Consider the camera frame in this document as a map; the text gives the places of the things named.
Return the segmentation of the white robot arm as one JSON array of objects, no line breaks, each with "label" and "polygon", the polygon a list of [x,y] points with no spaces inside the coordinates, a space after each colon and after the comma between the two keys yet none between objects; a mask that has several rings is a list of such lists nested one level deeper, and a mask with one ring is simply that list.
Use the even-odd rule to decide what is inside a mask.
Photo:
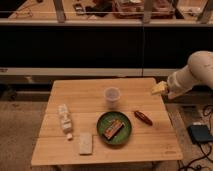
[{"label": "white robot arm", "polygon": [[211,51],[192,53],[187,64],[170,74],[166,81],[155,84],[151,94],[166,95],[169,99],[174,99],[201,84],[213,90],[213,52]]}]

